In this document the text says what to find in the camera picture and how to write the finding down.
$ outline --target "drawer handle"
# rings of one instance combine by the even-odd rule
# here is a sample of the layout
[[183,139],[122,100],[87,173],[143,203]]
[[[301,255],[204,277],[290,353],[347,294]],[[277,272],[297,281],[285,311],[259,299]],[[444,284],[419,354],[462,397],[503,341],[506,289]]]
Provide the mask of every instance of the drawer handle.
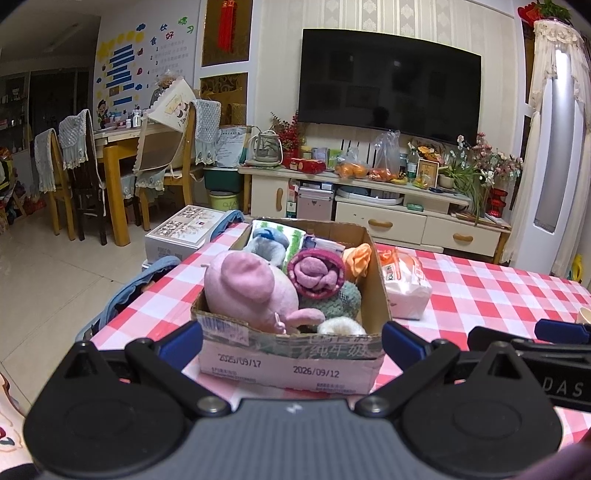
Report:
[[474,237],[472,235],[460,235],[459,233],[454,233],[453,239],[457,240],[458,242],[471,243],[474,240]]
[[368,223],[371,226],[379,226],[382,228],[392,228],[392,226],[394,225],[392,222],[380,222],[379,220],[374,220],[373,218],[370,218],[368,220]]
[[275,209],[277,212],[281,211],[281,200],[283,199],[283,189],[277,189],[277,197],[275,199]]

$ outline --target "cabinet drawer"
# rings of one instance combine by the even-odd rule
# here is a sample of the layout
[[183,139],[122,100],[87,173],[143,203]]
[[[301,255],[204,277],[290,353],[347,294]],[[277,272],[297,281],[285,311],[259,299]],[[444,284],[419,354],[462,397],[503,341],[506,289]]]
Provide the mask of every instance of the cabinet drawer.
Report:
[[420,244],[427,217],[385,208],[338,202],[336,221],[356,223],[379,238]]
[[500,236],[500,232],[428,217],[423,243],[492,257]]
[[285,216],[289,181],[273,177],[252,176],[251,215],[257,217]]

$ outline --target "red box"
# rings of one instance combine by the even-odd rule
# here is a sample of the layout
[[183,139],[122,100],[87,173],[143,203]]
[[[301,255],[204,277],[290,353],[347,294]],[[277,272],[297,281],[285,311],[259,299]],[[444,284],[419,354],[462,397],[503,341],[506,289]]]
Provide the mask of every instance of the red box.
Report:
[[287,166],[290,170],[302,173],[322,173],[326,170],[326,163],[322,160],[309,160],[307,158],[292,158]]

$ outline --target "yellow bucket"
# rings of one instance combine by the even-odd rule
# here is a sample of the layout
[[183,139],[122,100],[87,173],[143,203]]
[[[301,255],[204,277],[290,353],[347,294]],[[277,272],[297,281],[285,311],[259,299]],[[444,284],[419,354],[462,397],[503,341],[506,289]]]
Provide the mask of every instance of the yellow bucket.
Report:
[[238,210],[238,194],[231,192],[209,192],[209,203],[214,210],[227,212]]

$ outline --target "paper cup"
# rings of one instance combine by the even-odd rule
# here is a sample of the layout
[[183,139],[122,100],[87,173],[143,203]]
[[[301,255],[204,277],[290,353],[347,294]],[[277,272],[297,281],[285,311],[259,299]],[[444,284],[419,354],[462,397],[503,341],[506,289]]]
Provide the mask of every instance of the paper cup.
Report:
[[577,315],[576,323],[580,323],[581,325],[591,325],[591,310],[581,307],[579,314]]

